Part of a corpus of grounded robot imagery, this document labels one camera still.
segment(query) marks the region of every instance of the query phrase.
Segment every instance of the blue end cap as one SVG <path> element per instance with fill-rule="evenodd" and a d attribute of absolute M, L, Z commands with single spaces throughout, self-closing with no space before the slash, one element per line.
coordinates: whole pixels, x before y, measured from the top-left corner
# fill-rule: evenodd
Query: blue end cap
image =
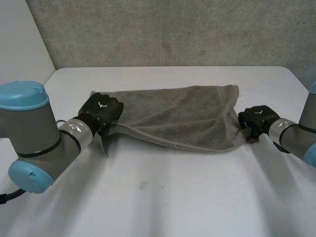
<path fill-rule="evenodd" d="M 304 155 L 304 161 L 307 164 L 316 167 L 316 143 L 308 148 Z"/>
<path fill-rule="evenodd" d="M 316 81 L 313 83 L 310 94 L 316 94 Z"/>
<path fill-rule="evenodd" d="M 8 174 L 18 187 L 35 194 L 43 193 L 54 183 L 53 178 L 44 170 L 20 160 L 11 164 Z"/>
<path fill-rule="evenodd" d="M 36 81 L 15 81 L 0 85 L 0 109 L 34 110 L 48 102 L 44 86 Z"/>

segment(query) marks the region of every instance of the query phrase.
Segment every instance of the cloth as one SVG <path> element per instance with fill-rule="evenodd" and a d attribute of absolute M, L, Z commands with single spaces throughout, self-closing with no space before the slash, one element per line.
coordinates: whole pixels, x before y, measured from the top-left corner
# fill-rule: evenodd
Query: cloth
<path fill-rule="evenodd" d="M 112 124 L 109 135 L 126 134 L 162 146 L 199 152 L 225 152 L 246 143 L 249 131 L 241 129 L 234 111 L 239 94 L 236 85 L 101 94 L 124 103 L 123 113 Z"/>

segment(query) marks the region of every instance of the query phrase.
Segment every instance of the cable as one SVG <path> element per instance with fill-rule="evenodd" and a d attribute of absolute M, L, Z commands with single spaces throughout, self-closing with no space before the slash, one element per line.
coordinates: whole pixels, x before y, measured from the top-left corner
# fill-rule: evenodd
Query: cable
<path fill-rule="evenodd" d="M 11 194 L 1 194 L 0 195 L 0 204 L 5 204 L 7 201 L 15 199 L 21 196 L 25 191 L 23 189 L 19 189 Z"/>

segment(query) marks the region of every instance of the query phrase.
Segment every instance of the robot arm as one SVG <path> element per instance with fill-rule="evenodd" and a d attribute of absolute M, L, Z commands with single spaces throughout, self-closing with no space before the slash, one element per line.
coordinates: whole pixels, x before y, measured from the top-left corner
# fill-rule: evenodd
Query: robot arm
<path fill-rule="evenodd" d="M 96 132 L 108 131 L 122 110 L 123 103 L 116 98 L 95 93 L 78 116 L 58 128 L 40 83 L 16 81 L 0 85 L 0 135 L 10 139 L 18 155 L 8 170 L 10 179 L 22 191 L 44 192 L 88 146 Z M 16 195 L 0 195 L 0 204 Z"/>
<path fill-rule="evenodd" d="M 255 106 L 239 113 L 242 128 L 249 127 L 249 140 L 258 140 L 267 134 L 274 145 L 285 153 L 292 153 L 307 164 L 316 167 L 316 83 L 307 97 L 299 123 L 280 116 L 268 106 Z"/>

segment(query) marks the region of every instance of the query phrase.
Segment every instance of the white table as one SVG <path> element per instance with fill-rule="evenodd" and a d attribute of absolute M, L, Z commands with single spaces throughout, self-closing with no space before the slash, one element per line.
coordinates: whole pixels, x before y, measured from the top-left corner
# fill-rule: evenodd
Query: white table
<path fill-rule="evenodd" d="M 92 90 L 237 84 L 236 112 L 267 105 L 298 122 L 308 91 L 282 67 L 67 68 L 45 88 L 56 119 L 74 117 Z M 0 141 L 0 192 L 16 190 L 16 154 Z M 45 193 L 0 206 L 1 237 L 316 236 L 316 169 L 267 137 L 223 154 L 167 149 L 127 136 L 109 158 L 91 149 Z"/>

